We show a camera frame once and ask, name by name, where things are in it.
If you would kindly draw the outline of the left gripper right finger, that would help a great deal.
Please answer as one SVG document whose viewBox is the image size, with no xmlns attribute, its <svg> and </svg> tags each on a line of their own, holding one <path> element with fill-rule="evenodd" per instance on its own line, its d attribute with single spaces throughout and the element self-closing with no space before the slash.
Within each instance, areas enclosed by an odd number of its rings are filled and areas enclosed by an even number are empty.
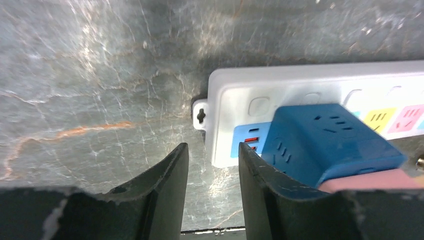
<svg viewBox="0 0 424 240">
<path fill-rule="evenodd" d="M 421 240 L 421 189 L 327 193 L 292 179 L 246 143 L 238 147 L 246 237 L 249 240 Z"/>
</svg>

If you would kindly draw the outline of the blue cube socket adapter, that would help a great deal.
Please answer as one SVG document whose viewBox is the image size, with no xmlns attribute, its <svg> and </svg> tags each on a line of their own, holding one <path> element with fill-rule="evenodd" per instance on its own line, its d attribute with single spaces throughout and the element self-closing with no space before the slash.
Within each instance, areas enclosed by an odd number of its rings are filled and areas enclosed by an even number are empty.
<svg viewBox="0 0 424 240">
<path fill-rule="evenodd" d="M 331 179 L 397 169 L 407 159 L 335 103 L 278 108 L 261 158 L 313 188 Z"/>
</svg>

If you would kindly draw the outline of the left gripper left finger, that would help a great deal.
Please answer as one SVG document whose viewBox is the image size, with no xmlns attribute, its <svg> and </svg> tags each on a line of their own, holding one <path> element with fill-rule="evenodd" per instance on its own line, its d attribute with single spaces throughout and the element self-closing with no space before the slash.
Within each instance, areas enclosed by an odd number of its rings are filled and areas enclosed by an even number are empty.
<svg viewBox="0 0 424 240">
<path fill-rule="evenodd" d="M 189 170 L 189 147 L 107 193 L 74 186 L 3 187 L 3 240 L 178 240 Z"/>
</svg>

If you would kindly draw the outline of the white multicolour power strip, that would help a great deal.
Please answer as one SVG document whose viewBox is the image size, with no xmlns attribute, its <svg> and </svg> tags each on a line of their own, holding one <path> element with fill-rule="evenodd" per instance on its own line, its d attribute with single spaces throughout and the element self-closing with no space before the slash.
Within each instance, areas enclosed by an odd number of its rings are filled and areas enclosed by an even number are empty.
<svg viewBox="0 0 424 240">
<path fill-rule="evenodd" d="M 221 68 L 205 99 L 192 105 L 193 126 L 205 131 L 211 164 L 238 164 L 238 145 L 261 153 L 281 106 L 340 104 L 388 140 L 424 133 L 421 60 Z"/>
</svg>

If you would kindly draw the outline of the pink cube socket adapter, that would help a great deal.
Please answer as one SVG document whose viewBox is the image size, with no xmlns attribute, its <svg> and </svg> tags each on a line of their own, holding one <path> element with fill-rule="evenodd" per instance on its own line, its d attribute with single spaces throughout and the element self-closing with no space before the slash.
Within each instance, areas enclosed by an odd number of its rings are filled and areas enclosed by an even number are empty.
<svg viewBox="0 0 424 240">
<path fill-rule="evenodd" d="M 365 173 L 324 181 L 319 190 L 334 193 L 342 190 L 423 189 L 424 185 L 402 169 Z"/>
</svg>

